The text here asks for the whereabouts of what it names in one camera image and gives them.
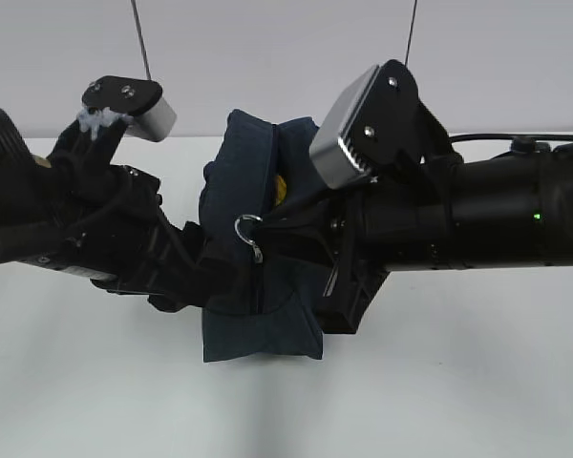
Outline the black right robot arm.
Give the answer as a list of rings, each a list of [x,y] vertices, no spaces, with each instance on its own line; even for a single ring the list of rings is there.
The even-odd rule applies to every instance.
[[[312,306],[327,334],[355,333],[393,272],[573,266],[573,135],[508,140],[486,160],[451,151],[326,191],[266,216],[253,238],[327,267]]]

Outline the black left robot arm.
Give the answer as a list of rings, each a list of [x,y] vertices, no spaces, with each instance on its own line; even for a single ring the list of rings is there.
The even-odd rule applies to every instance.
[[[157,177],[114,163],[126,129],[74,122],[39,157],[0,109],[0,264],[83,277],[162,312],[206,307],[236,270],[197,223],[170,222]]]

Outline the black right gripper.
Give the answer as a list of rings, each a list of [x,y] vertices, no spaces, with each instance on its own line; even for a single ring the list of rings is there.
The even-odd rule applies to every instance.
[[[391,272],[454,268],[450,197],[446,185],[372,185],[267,216],[255,242],[270,257],[335,260],[314,315],[325,334],[355,334]]]

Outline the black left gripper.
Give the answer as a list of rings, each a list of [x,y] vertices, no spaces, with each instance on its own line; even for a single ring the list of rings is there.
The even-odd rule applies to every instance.
[[[0,264],[10,262],[148,296],[163,313],[205,307],[210,290],[186,281],[186,270],[200,281],[234,280],[227,253],[197,223],[168,221],[155,177],[116,165],[90,175],[65,164],[0,164]]]

